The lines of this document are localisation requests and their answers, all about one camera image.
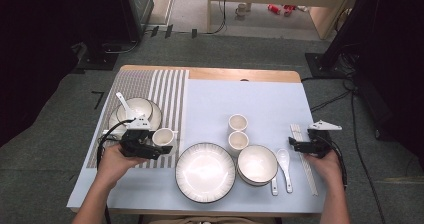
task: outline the ceramic spoon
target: ceramic spoon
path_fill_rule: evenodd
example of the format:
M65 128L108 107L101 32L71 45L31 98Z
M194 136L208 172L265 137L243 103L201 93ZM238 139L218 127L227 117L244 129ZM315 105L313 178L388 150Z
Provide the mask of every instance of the ceramic spoon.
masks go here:
M289 152L286 149L280 149L277 152L277 161L280 165L281 169L283 169L284 176L286 178L286 184L287 184L287 192L292 193L293 188L290 181L290 173L289 173L289 166L290 166L290 155Z
M277 176L271 180L271 193L273 196L278 196Z
M127 120L133 120L134 118L136 118L136 113L130 108L130 106L128 106L128 103L125 101L124 96L122 96L120 92L117 92L116 96L118 97L119 101L122 103L122 106L125 109Z

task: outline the wooden table edge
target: wooden table edge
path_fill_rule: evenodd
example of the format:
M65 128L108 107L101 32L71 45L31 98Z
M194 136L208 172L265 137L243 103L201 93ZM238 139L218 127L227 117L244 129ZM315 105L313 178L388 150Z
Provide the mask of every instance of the wooden table edge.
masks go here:
M301 79L295 71L230 69L210 67L175 67L175 66L143 66L124 65L120 70L189 70L189 79L201 80L248 80L257 82L300 83Z
M78 213L80 208L70 208ZM125 215L157 215L157 216L218 216L218 217L319 217L321 213L273 213L273 212L225 212L225 211L178 211L178 210L138 210L109 208L111 214Z

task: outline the gray striped placemat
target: gray striped placemat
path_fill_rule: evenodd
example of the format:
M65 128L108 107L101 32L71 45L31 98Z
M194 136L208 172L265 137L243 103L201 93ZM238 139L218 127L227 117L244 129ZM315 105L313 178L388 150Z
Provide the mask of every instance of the gray striped placemat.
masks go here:
M177 133L177 143L180 146L182 133L184 87L188 79L188 70L121 70L115 77L106 103L100 130L97 139L103 130L108 130L110 115L121 105L116 97L121 92L126 100L131 98L148 99L162 111L162 122L159 128L167 127ZM117 142L107 141L105 146ZM96 152L98 142L90 153L87 168L96 168ZM159 157L158 160L149 160L137 167L139 168L172 168L175 167L179 157L179 149L169 157Z

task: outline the ceramic bowl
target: ceramic bowl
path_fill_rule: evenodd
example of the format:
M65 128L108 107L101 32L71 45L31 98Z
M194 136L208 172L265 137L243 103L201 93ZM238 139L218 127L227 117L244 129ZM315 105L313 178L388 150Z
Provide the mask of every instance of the ceramic bowl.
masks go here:
M132 98L126 101L128 106L136 113L136 115L144 115L146 118L150 118L153 112L152 103L149 100L143 98ZM124 106L120 105L116 111L116 117L118 121L126 120L126 111Z
M150 126L151 126L150 130L151 131L156 131L160 127L160 124L162 123L162 112L161 112L159 106L156 105L156 103L154 103L152 101L149 101L149 102L150 102L150 105L152 107L151 115L148 118L148 120L150 122ZM115 126L116 124L118 124L120 121L125 120L125 119L126 119L125 110L122 107L122 105L116 107L112 111L112 113L111 113L111 115L109 117L109 128L112 128L113 126ZM115 129L115 131L117 133L120 133L120 134L115 134L115 136L118 139L121 139L122 138L122 134L124 134L126 130L127 130L127 128L126 128L125 125L118 126Z
M268 148L250 145L244 148L237 159L237 172L248 184L263 186L277 175L278 162Z

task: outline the hand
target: hand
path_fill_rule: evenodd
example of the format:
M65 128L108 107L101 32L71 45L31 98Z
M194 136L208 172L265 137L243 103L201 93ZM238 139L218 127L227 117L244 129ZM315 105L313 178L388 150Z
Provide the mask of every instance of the hand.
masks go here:
M337 154L331 150L322 159L316 158L309 154L304 154L306 160L315 166L317 172L324 178L327 185L342 184L342 173Z
M105 148L94 180L98 185L112 189L128 169L147 161L139 157L125 157L121 148L119 144Z

